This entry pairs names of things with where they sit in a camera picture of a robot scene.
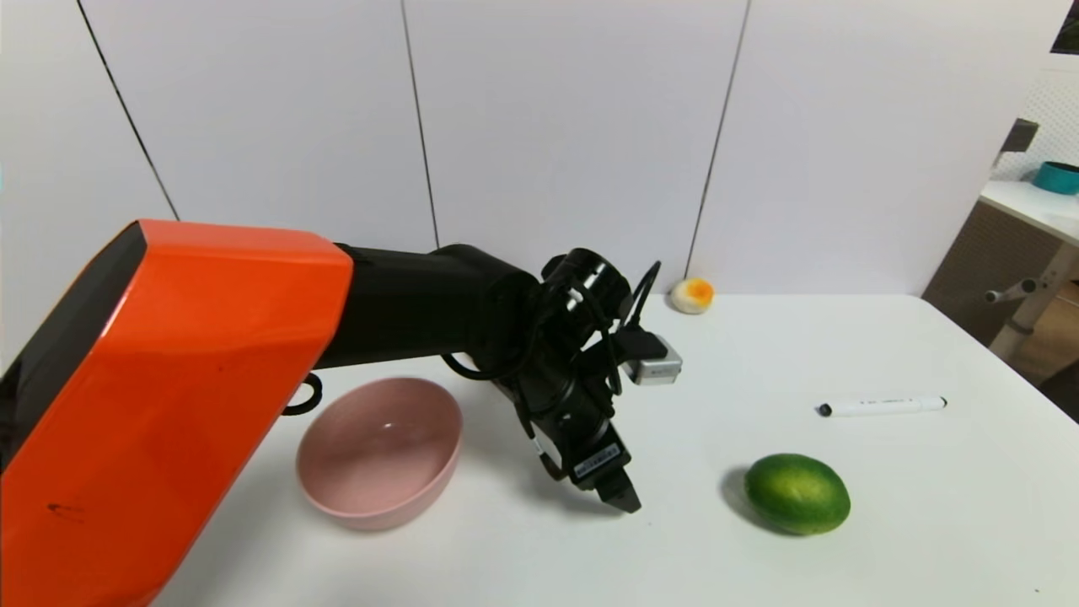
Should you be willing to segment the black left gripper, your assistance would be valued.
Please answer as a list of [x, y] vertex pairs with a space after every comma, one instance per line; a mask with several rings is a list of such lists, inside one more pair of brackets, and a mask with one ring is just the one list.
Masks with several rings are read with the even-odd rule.
[[600, 375], [551, 378], [520, 375], [520, 422], [551, 479], [596, 491], [600, 500], [624, 513], [642, 507], [623, 469], [631, 454], [617, 433], [613, 397], [618, 392]]

